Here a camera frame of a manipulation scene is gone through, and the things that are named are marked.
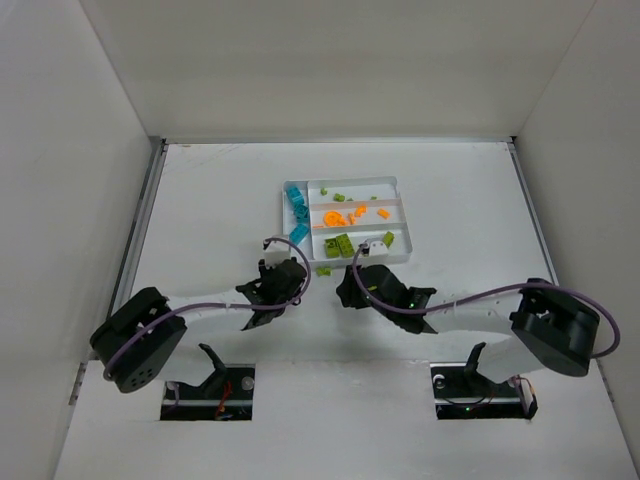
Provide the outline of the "small green lego pieces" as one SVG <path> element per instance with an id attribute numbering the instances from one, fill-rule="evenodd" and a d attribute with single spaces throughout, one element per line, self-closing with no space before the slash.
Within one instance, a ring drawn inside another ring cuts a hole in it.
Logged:
<path id="1" fill-rule="evenodd" d="M 380 206 L 383 199 L 381 190 L 373 187 L 373 192 L 369 192 L 368 186 L 348 185 L 345 187 L 330 188 L 329 186 L 321 186 L 316 189 L 309 190 L 309 210 L 318 209 L 328 206 L 355 206 L 356 204 L 365 204 L 368 206 Z M 351 258 L 329 259 L 326 257 L 324 249 L 324 241 L 328 238 L 336 238 L 340 234 L 347 234 L 352 241 L 355 251 L 358 247 L 368 239 L 374 239 L 382 236 L 386 230 L 387 224 L 377 224 L 373 226 L 356 226 L 353 228 L 330 228 L 314 230 L 311 227 L 309 234 L 309 245 L 311 248 L 310 257 L 312 264 L 316 268 L 322 270 L 333 270 L 343 267 L 349 263 Z"/>

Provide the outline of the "green duplo brick from stack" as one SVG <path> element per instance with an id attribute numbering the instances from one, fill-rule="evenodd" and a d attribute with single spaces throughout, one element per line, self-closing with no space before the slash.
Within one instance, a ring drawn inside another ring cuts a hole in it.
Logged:
<path id="1" fill-rule="evenodd" d="M 395 235 L 391 231 L 387 231 L 382 238 L 382 242 L 387 248 L 390 248 L 394 242 L 394 239 Z"/>

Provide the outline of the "teal duplo brick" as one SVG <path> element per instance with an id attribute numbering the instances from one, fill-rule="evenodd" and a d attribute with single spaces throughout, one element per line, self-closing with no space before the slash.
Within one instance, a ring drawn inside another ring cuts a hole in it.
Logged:
<path id="1" fill-rule="evenodd" d="M 289 241 L 294 245 L 299 245 L 310 233 L 310 226 L 306 223 L 298 223 L 289 233 Z"/>

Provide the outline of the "teal and green duplo stack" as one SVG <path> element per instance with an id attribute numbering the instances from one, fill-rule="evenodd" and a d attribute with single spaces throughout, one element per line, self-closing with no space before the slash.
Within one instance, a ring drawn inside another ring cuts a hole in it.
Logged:
<path id="1" fill-rule="evenodd" d="M 296 186 L 289 187 L 286 190 L 286 196 L 296 220 L 298 222 L 306 222 L 309 219 L 309 208 L 305 203 L 301 190 Z"/>

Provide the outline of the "orange lego pieces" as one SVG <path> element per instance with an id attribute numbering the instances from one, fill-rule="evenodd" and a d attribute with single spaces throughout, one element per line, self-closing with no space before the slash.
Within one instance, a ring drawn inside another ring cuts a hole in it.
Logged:
<path id="1" fill-rule="evenodd" d="M 398 220 L 399 215 L 390 207 L 368 206 L 328 206 L 310 211 L 311 227 L 314 230 L 330 228 L 353 228 L 356 226 L 373 226 L 389 224 Z"/>

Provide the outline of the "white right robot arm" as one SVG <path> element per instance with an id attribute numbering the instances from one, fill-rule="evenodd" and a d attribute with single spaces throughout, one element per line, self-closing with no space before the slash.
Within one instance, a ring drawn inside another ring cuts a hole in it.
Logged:
<path id="1" fill-rule="evenodd" d="M 599 314 L 544 279 L 530 278 L 516 292 L 520 300 L 511 312 L 491 293 L 473 302 L 452 300 L 426 314 L 437 290 L 408 287 L 385 265 L 347 266 L 336 288 L 344 308 L 372 308 L 410 334 L 502 335 L 498 342 L 474 346 L 467 360 L 471 372 L 495 383 L 542 368 L 569 377 L 586 376 Z"/>

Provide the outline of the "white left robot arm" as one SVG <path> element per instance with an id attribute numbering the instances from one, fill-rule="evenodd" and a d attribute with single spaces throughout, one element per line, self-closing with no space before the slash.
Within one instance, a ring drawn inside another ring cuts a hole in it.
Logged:
<path id="1" fill-rule="evenodd" d="M 308 267 L 286 259 L 259 267 L 259 277 L 219 294 L 170 299 L 145 287 L 91 335 L 91 349 L 104 377 L 124 394 L 133 393 L 161 370 L 189 328 L 214 326 L 240 331 L 271 323 L 299 303 L 309 285 Z"/>

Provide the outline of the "white divided tray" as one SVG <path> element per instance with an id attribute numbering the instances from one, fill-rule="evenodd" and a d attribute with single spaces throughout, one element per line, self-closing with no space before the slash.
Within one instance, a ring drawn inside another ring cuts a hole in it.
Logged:
<path id="1" fill-rule="evenodd" d="M 397 178 L 289 180 L 282 187 L 283 233 L 310 263 L 342 267 L 357 250 L 362 262 L 406 263 L 413 252 Z"/>

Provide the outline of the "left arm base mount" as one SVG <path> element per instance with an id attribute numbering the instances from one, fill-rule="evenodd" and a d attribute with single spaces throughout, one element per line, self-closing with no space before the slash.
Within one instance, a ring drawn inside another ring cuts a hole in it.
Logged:
<path id="1" fill-rule="evenodd" d="M 250 421 L 256 370 L 250 364 L 226 365 L 207 344 L 198 347 L 209 358 L 212 371 L 199 385 L 166 382 L 161 421 Z"/>

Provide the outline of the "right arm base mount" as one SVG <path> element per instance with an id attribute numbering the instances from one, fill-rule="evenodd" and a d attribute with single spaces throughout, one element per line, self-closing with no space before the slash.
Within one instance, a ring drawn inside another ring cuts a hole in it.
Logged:
<path id="1" fill-rule="evenodd" d="M 485 342 L 473 347 L 465 363 L 432 363 L 431 383 L 438 420 L 523 419 L 538 412 L 531 382 L 521 376 L 495 383 L 478 373 Z"/>

